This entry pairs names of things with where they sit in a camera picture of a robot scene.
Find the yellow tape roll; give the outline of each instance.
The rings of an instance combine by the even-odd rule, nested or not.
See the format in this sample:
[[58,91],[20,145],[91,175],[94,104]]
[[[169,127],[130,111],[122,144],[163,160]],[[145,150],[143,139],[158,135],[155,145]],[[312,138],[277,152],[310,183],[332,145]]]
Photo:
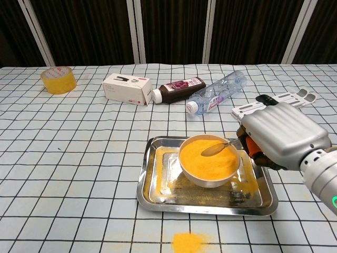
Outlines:
[[63,94],[76,87],[75,77],[70,67],[52,67],[42,72],[41,79],[51,94]]

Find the white box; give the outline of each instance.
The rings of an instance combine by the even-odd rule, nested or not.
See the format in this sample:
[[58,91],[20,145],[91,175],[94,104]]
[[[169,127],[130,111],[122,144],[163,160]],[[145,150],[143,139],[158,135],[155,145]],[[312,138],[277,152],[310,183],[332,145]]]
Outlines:
[[152,98],[149,78],[113,73],[102,84],[107,99],[145,105]]

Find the checkered tablecloth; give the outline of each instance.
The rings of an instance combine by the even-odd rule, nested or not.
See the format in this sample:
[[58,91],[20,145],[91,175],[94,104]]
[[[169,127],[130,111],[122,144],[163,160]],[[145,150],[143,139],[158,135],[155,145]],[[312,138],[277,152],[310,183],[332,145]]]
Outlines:
[[[296,171],[270,171],[279,198],[268,217],[150,212],[136,201],[148,139],[199,133],[234,138],[234,106],[259,94],[306,87],[301,110],[337,144],[337,65],[77,66],[77,87],[50,95],[45,67],[0,69],[0,252],[172,252],[174,234],[206,234],[205,252],[337,252],[337,216]],[[107,100],[111,73],[145,76],[153,88],[194,76],[207,84],[233,70],[251,80],[202,117],[185,101],[136,106]]]

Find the dark curtain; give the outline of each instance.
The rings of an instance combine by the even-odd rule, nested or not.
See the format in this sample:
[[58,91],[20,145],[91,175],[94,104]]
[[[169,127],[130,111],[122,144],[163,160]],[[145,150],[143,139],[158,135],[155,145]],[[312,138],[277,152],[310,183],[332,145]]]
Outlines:
[[207,0],[141,0],[146,61],[201,63]]
[[134,63],[126,0],[31,0],[56,65]]
[[303,0],[216,1],[210,63],[281,63]]
[[18,1],[0,0],[0,67],[45,66]]
[[337,63],[336,0],[317,2],[293,63]]

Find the stainless steel tray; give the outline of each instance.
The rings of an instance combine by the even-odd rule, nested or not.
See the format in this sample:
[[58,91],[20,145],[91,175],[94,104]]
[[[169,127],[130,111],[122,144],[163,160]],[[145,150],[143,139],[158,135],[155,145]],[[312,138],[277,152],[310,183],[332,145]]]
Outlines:
[[252,163],[240,150],[237,174],[226,184],[207,189],[182,173],[178,151],[185,137],[155,137],[147,143],[137,186],[137,199],[152,211],[216,215],[272,214],[278,199],[268,170]]

